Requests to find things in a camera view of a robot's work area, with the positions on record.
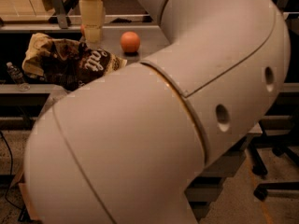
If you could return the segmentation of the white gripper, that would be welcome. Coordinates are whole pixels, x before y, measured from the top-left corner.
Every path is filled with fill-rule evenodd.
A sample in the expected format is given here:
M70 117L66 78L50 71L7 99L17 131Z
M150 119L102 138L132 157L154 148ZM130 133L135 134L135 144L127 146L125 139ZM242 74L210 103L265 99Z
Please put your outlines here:
M102 0L79 0L79 9L86 43L91 49L99 49L105 8Z

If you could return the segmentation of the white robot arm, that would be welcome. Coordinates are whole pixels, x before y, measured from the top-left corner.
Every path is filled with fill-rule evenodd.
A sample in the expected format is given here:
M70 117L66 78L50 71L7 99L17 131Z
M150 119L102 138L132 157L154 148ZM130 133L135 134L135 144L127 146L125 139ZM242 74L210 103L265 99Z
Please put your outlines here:
M137 0L168 46L87 84L36 123L24 158L43 224L196 224L185 191L281 90L271 0Z

